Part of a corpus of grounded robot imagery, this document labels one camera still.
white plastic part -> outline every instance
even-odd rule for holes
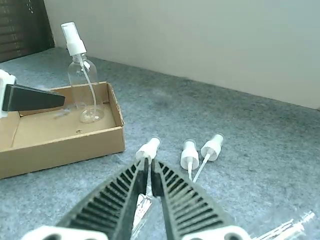
[[[224,136],[221,133],[217,133],[216,135],[213,136],[212,139],[210,139],[209,141],[207,141],[203,147],[201,148],[201,155],[202,157],[204,157],[204,160],[198,170],[198,172],[196,173],[193,182],[195,183],[202,171],[202,169],[204,169],[205,164],[208,161],[215,161],[217,160],[220,152],[221,152],[221,147],[222,144],[224,142]]]
[[[159,137],[154,136],[148,141],[146,144],[142,145],[140,149],[135,153],[135,158],[137,160],[148,159],[149,165],[152,160],[156,157],[157,151],[161,144],[161,140]]]
[[[225,226],[183,236],[182,240],[251,240],[249,234],[239,226]]]
[[[108,237],[99,231],[73,229],[57,226],[41,226],[28,232],[21,240],[108,240]]]
[[[0,119],[8,117],[7,111],[2,111],[2,107],[4,104],[5,91],[7,84],[15,84],[16,77],[10,75],[6,71],[0,69]]]
[[[61,24],[61,28],[66,40],[66,46],[70,56],[84,54],[87,52],[84,42],[80,39],[74,22]]]
[[[192,181],[192,170],[199,167],[199,154],[193,139],[184,141],[180,164],[183,169],[188,171],[189,179]]]

spray bottle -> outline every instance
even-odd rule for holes
[[[83,123],[96,122],[104,117],[102,96],[96,89],[97,68],[86,57],[87,50],[79,37],[75,23],[64,23],[61,27],[69,54],[72,56],[68,76],[74,103],[77,109],[81,110],[80,121]]]

glass vial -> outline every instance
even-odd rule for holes
[[[102,93],[98,89],[99,82],[97,78],[96,66],[87,59],[85,53],[81,54],[81,58],[84,69],[94,90],[96,108],[94,106],[93,93],[88,85],[88,81],[76,55],[72,57],[72,63],[68,68],[68,76],[74,103],[80,112],[80,121],[82,123],[93,123],[104,117]]]

clear plastic bottle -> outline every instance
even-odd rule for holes
[[[76,107],[81,110],[80,121],[83,123],[96,122],[104,117],[104,106],[101,93],[99,92],[97,85],[97,68],[96,66],[87,59],[85,53],[81,54],[84,70],[90,79],[94,96],[84,70],[80,64],[79,56],[72,56],[72,63],[68,68],[68,76],[70,85],[72,88],[72,95]]]
[[[68,76],[74,102],[81,112],[80,121],[96,122],[104,117],[102,93],[98,89],[97,68],[87,60],[87,50],[75,23],[63,23],[61,28],[73,60],[68,68]]]
[[[313,240],[317,236],[317,217],[313,211],[277,208],[253,222],[249,231],[252,240]]]

spray nozzle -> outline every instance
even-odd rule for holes
[[[224,142],[224,136],[221,133],[217,133],[216,135],[213,136],[209,141],[207,141],[203,147],[201,148],[201,155],[204,157],[204,160],[196,173],[193,182],[195,183],[204,168],[205,164],[208,161],[215,161],[217,160],[220,152],[221,152],[221,147]]]
[[[135,158],[137,160],[148,159],[148,163],[150,165],[152,160],[157,155],[160,143],[161,141],[159,137],[152,137],[146,144],[142,145],[142,147],[140,147],[140,149],[135,153]]]
[[[84,42],[80,39],[74,22],[61,24],[61,28],[70,56],[84,54],[87,52]]]
[[[199,154],[193,139],[184,141],[180,165],[188,171],[189,179],[192,181],[192,170],[199,167]]]

